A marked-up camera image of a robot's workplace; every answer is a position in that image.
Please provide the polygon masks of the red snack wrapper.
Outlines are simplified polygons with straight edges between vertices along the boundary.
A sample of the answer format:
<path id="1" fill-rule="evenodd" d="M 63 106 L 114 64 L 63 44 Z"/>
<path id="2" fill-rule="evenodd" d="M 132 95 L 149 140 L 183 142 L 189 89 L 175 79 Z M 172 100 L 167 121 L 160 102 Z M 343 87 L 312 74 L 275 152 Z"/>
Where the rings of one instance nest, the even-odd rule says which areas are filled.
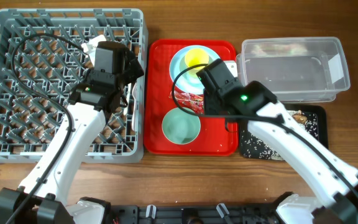
<path id="1" fill-rule="evenodd" d="M 182 108 L 189 108 L 197 114 L 204 113 L 204 98 L 203 96 L 195 95 L 192 93 L 185 93 L 174 91 L 174 97 L 172 93 L 169 94 L 170 99 L 176 99 L 177 105 Z"/>

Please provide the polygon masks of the rice and food scraps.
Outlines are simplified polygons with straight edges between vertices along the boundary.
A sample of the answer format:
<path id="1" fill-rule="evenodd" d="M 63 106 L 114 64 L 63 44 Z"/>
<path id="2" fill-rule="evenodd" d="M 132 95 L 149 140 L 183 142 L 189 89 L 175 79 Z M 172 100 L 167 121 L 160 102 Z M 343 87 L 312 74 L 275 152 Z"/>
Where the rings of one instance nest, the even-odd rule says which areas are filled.
<path id="1" fill-rule="evenodd" d="M 319 130 L 319 118 L 314 112 L 303 110 L 288 110 L 292 118 L 309 134 L 320 143 L 323 143 L 323 133 Z M 283 161 L 283 158 L 274 151 L 263 140 L 255 137 L 250 132 L 239 130 L 239 154 L 249 159 L 263 159 L 273 161 Z"/>

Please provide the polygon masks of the white plastic fork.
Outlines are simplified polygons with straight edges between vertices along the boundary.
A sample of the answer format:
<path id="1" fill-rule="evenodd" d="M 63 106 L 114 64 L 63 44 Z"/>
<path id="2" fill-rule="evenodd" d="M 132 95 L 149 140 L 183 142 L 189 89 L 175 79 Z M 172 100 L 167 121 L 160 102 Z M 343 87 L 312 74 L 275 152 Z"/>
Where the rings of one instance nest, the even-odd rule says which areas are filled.
<path id="1" fill-rule="evenodd" d="M 127 94 L 130 95 L 132 93 L 132 83 L 129 83 L 127 85 L 127 90 L 126 90 Z"/>

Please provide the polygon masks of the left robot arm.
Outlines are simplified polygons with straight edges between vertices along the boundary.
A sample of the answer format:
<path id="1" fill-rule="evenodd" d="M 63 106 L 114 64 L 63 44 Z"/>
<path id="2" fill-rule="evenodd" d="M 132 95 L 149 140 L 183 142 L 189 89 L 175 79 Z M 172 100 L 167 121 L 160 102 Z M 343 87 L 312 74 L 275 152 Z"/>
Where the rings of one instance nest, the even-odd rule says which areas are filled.
<path id="1" fill-rule="evenodd" d="M 144 75 L 124 44 L 99 42 L 94 67 L 72 88 L 63 122 L 45 154 L 17 189 L 0 191 L 0 223 L 112 223 L 111 204 L 68 191 L 87 150 L 122 103 L 124 87 Z"/>

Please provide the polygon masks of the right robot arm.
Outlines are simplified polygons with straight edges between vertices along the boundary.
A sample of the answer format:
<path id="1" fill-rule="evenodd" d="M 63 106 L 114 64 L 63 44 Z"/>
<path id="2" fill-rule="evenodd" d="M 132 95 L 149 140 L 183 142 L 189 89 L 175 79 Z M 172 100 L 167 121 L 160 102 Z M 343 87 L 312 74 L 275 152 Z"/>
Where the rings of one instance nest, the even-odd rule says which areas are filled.
<path id="1" fill-rule="evenodd" d="M 243 86 L 217 59 L 197 72 L 224 117 L 246 121 L 303 178 L 314 197 L 292 194 L 279 203 L 284 223 L 358 223 L 358 170 L 335 156 L 288 113 L 263 84 Z"/>

